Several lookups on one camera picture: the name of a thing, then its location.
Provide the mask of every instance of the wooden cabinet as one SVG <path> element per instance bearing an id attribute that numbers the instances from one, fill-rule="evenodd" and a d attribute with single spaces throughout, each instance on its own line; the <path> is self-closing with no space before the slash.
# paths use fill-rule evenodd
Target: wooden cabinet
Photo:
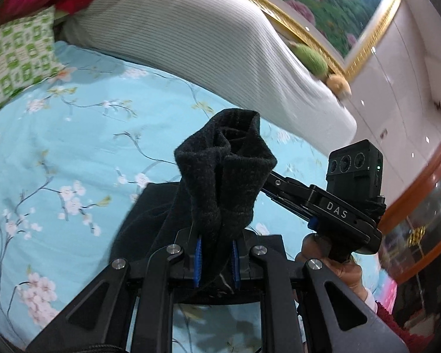
<path id="1" fill-rule="evenodd" d="M 386 211 L 382 267 L 402 284 L 441 254 L 441 144 L 417 179 Z"/>

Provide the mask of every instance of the human hand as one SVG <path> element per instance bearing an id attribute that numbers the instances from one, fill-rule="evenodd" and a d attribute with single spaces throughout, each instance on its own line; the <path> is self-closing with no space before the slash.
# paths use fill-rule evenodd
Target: human hand
<path id="1" fill-rule="evenodd" d="M 295 261 L 306 262 L 309 259 L 320 259 L 335 275 L 337 275 L 361 300 L 368 296 L 363 285 L 363 270 L 354 261 L 338 263 L 323 256 L 322 249 L 316 241 L 317 234 L 311 233 L 302 241 L 302 249 Z"/>

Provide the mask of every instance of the finger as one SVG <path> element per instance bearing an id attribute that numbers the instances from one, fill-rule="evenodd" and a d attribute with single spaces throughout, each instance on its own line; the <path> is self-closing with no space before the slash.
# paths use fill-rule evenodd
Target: finger
<path id="1" fill-rule="evenodd" d="M 302 240 L 302 249 L 300 254 L 306 259 L 321 259 L 323 258 L 322 249 L 315 241 L 315 234 L 309 233 L 304 240 Z"/>
<path id="2" fill-rule="evenodd" d="M 333 265 L 337 270 L 342 271 L 344 274 L 362 276 L 363 269 L 360 265 L 354 262 L 338 263 L 336 261 L 330 260 L 330 264 Z"/>
<path id="3" fill-rule="evenodd" d="M 332 242 L 329 238 L 325 236 L 320 236 L 318 233 L 315 234 L 315 242 L 320 247 L 320 250 L 322 251 L 322 256 L 328 257 L 330 254 L 330 251 L 332 249 Z"/>
<path id="4" fill-rule="evenodd" d="M 302 253 L 301 252 L 299 252 L 297 255 L 296 255 L 296 257 L 294 258 L 294 261 L 295 262 L 301 262 L 301 263 L 305 263 L 306 261 L 307 261 L 307 259 L 304 257 L 304 256 L 302 256 Z"/>
<path id="5" fill-rule="evenodd" d="M 322 263 L 325 264 L 328 267 L 328 269 L 330 269 L 330 271 L 332 271 L 338 277 L 340 277 L 340 275 L 343 274 L 342 271 L 340 270 L 340 267 L 336 267 L 333 264 L 333 260 L 330 260 L 329 258 L 325 257 L 322 259 Z"/>

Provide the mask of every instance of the silver bolt head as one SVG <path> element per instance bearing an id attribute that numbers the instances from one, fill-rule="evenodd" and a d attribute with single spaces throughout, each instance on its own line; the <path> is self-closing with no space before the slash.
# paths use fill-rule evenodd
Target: silver bolt head
<path id="1" fill-rule="evenodd" d="M 114 269 L 123 269 L 126 266 L 126 261 L 124 259 L 114 259 L 111 266 Z"/>
<path id="2" fill-rule="evenodd" d="M 256 256 L 261 256 L 262 254 L 266 254 L 268 252 L 268 249 L 265 246 L 254 246 L 253 247 L 253 253 Z"/>
<path id="3" fill-rule="evenodd" d="M 167 248 L 166 251 L 169 254 L 177 254 L 181 251 L 181 247 L 178 244 L 170 244 Z"/>
<path id="4" fill-rule="evenodd" d="M 320 260 L 318 260 L 318 259 L 310 259 L 310 260 L 307 262 L 307 265 L 308 265 L 309 268 L 310 268 L 311 270 L 313 270 L 313 271 L 317 271 L 317 270 L 319 270 L 319 269 L 322 269 L 322 267 L 323 267 L 322 262 L 321 262 Z"/>

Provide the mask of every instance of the black fabric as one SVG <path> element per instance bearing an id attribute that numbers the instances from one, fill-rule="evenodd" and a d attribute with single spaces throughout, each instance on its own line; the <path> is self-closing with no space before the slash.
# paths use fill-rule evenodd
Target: black fabric
<path id="1" fill-rule="evenodd" d="M 46 353 L 127 353 L 127 351 L 125 349 L 115 347 L 114 345 L 95 344 L 95 345 L 90 345 L 89 347 L 52 350 Z"/>
<path id="2" fill-rule="evenodd" d="M 213 116 L 174 155 L 181 181 L 147 186 L 121 226 L 111 260 L 149 257 L 192 226 L 202 237 L 202 282 L 210 282 L 226 267 L 232 240 L 252 221 L 276 158 L 260 136 L 260 115 L 242 109 Z"/>
<path id="3" fill-rule="evenodd" d="M 380 219 L 382 218 L 382 216 L 384 216 L 387 208 L 387 205 L 385 203 L 378 203 L 373 200 L 348 200 L 347 202 L 358 211 L 361 211 L 363 214 L 369 216 L 372 220 L 376 222 L 376 225 L 379 225 Z"/>

